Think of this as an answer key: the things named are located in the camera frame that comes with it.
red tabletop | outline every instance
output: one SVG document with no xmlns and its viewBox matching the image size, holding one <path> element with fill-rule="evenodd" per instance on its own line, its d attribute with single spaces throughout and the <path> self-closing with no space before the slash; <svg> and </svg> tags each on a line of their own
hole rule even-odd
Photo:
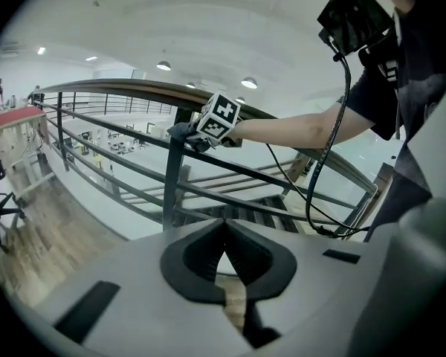
<svg viewBox="0 0 446 357">
<path fill-rule="evenodd" d="M 22 121 L 44 116 L 45 112 L 35 106 L 27 106 L 21 109 L 13 109 L 0 114 L 0 127 L 12 126 Z"/>
</svg>

staircase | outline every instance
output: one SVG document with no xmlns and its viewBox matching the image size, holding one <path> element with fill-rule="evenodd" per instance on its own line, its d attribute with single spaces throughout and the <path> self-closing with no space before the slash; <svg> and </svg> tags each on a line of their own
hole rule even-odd
<svg viewBox="0 0 446 357">
<path fill-rule="evenodd" d="M 282 202 L 282 199 L 279 195 L 265 197 L 263 199 L 257 199 L 251 202 L 268 206 L 270 208 L 286 210 L 284 202 Z M 268 213 L 260 213 L 254 210 L 237 208 L 236 206 L 232 205 L 213 206 L 211 208 L 194 209 L 194 211 L 207 214 L 208 216 L 212 216 L 214 218 L 244 219 L 246 221 L 257 223 L 259 225 L 268 226 L 269 228 L 288 231 L 290 233 L 299 233 L 292 219 L 279 218 Z M 175 213 L 173 225 L 174 227 L 178 228 L 180 226 L 188 225 L 194 222 L 198 222 L 198 220 L 190 216 L 185 216 L 181 213 Z"/>
</svg>

wooden floor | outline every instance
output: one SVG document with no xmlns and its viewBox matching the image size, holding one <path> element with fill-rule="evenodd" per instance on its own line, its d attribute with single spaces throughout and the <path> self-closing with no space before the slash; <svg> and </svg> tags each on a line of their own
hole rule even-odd
<svg viewBox="0 0 446 357">
<path fill-rule="evenodd" d="M 4 133 L 0 143 L 4 167 L 16 157 L 11 144 Z M 49 172 L 48 165 L 40 167 Z M 28 184 L 22 167 L 8 168 L 7 177 L 14 191 Z M 0 284 L 8 294 L 33 307 L 67 276 L 124 241 L 86 212 L 56 178 L 26 199 L 23 226 L 5 229 L 3 240 L 10 251 L 5 254 L 0 249 Z"/>
</svg>

person's arm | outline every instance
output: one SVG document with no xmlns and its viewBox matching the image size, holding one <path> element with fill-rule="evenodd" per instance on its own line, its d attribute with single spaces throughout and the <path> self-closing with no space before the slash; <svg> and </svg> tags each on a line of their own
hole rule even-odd
<svg viewBox="0 0 446 357">
<path fill-rule="evenodd" d="M 340 104 L 324 112 L 283 119 L 253 119 L 239 122 L 230 133 L 233 139 L 247 139 L 260 143 L 293 148 L 324 148 L 334 126 Z M 346 108 L 336 143 L 349 140 L 373 126 L 357 112 Z"/>
</svg>

white cube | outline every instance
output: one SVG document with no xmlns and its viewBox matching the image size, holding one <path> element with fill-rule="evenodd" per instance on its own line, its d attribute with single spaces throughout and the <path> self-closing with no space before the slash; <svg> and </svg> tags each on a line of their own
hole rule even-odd
<svg viewBox="0 0 446 357">
<path fill-rule="evenodd" d="M 241 106 L 217 93 L 208 101 L 197 126 L 197 132 L 217 141 L 223 139 L 236 125 Z"/>
</svg>

